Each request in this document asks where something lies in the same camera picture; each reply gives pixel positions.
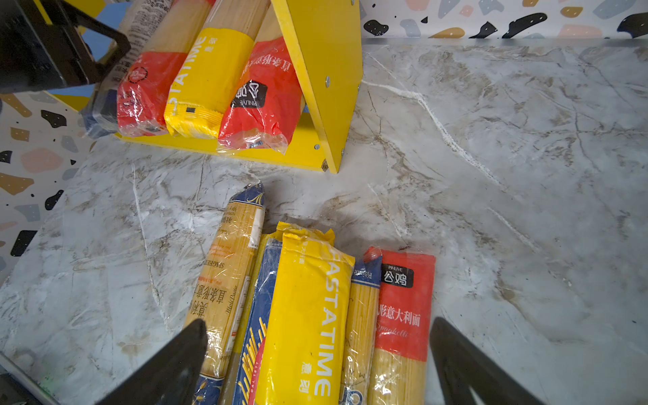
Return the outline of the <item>clear spaghetti bag Chinese text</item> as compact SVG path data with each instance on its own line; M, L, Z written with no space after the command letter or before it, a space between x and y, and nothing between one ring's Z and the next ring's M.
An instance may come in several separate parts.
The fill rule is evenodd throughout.
M186 323L207 328L207 350L193 404L216 404L224 386L265 219L261 182L246 186L228 202L197 279Z

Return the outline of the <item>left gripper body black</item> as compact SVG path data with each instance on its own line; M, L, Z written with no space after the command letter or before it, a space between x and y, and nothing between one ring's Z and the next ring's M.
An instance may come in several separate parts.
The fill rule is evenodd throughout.
M100 22L67 1L1 2L1 92L66 89L101 80L80 32Z

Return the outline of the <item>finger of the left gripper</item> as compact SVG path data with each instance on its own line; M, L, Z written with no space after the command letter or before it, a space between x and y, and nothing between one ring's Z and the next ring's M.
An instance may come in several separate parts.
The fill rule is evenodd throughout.
M99 22L66 1L50 2L50 58L59 84L98 84L131 50L128 37ZM79 33L81 28L111 42L102 57L95 57Z

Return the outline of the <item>clear bag white label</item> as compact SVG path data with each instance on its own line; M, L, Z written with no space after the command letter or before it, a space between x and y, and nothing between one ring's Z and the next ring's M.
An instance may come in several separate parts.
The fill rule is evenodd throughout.
M128 69L167 15L172 1L131 1L117 30L128 37L131 49L94 88L89 103L81 111L86 135L92 139L118 131L116 117L117 89Z

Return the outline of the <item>yellow Pastatime bag tall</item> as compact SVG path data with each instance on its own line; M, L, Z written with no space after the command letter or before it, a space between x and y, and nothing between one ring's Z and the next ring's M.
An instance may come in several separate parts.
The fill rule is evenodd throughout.
M165 107L170 134L217 138L270 7L266 0L224 0L212 7L180 71Z

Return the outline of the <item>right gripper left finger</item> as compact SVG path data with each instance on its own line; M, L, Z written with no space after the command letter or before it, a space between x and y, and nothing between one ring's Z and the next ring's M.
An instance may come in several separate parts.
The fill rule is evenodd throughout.
M192 403L207 347L206 323L196 319L99 403Z

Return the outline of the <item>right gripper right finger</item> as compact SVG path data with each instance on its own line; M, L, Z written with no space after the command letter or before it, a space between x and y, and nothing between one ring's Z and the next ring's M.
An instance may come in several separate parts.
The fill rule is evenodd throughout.
M442 317L432 323L430 349L446 404L541 403Z

